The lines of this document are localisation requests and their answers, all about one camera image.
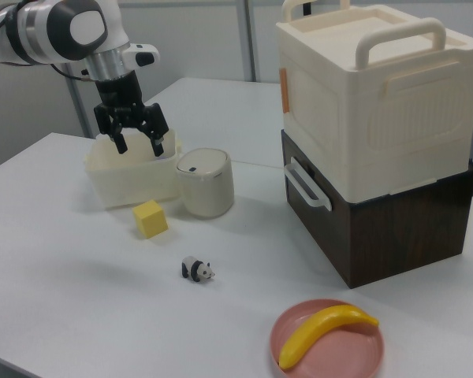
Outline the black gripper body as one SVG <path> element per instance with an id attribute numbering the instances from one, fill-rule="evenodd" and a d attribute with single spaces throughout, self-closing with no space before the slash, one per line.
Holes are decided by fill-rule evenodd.
<path id="1" fill-rule="evenodd" d="M 97 118 L 117 114 L 129 116 L 136 122 L 143 121 L 142 91 L 134 72 L 113 80 L 96 81 L 95 85 L 101 98 L 101 103 L 95 107 Z"/>

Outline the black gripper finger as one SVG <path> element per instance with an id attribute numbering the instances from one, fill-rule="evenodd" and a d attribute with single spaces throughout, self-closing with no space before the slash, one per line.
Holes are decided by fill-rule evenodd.
<path id="1" fill-rule="evenodd" d="M 154 155 L 160 157 L 164 153 L 162 143 L 169 127 L 158 103 L 144 106 L 139 111 L 137 129 L 149 138 Z"/>
<path id="2" fill-rule="evenodd" d="M 102 135 L 108 135 L 110 140 L 115 144 L 117 152 L 124 154 L 128 150 L 128 147 L 124 136 L 121 134 L 121 120 L 119 116 L 115 115 L 114 108 L 98 105 L 94 108 L 94 113 L 100 133 Z"/>

